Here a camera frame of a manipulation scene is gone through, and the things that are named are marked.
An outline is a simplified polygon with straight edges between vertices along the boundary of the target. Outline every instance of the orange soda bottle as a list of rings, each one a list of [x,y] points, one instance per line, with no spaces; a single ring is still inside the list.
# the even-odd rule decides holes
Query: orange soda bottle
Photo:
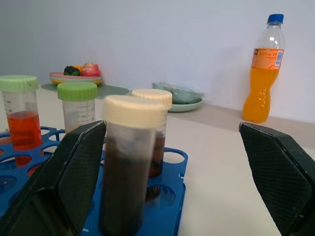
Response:
[[[251,66],[251,92],[244,103],[243,119],[255,123],[266,121],[270,111],[270,88],[278,77],[284,54],[281,31],[284,16],[270,15],[267,29],[254,50]]]

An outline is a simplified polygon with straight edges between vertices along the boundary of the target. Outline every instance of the red liquid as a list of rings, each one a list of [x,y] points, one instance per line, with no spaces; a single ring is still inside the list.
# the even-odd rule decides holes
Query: red liquid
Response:
[[[28,150],[42,144],[38,113],[23,111],[7,117],[13,148]],[[16,166],[21,167],[30,161],[28,156],[15,158]]]

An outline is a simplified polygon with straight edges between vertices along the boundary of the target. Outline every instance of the bottle label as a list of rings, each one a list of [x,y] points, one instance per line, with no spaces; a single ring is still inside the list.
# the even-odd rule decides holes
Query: bottle label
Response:
[[[252,68],[279,70],[283,54],[283,49],[255,48]]]

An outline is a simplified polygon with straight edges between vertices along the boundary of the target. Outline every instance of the cream cap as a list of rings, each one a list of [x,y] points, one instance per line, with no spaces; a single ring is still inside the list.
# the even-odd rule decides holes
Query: cream cap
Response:
[[[149,98],[163,103],[167,110],[172,107],[172,94],[169,91],[159,89],[137,89],[131,93],[134,97]]]
[[[165,107],[146,98],[111,95],[103,101],[103,119],[131,128],[157,128],[163,125]]]

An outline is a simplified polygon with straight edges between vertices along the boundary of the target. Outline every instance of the green bowl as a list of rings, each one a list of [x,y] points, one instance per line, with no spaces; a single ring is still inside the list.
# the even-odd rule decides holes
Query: green bowl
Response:
[[[199,98],[195,103],[189,104],[173,104],[169,112],[187,112],[200,107],[202,104],[202,98]]]

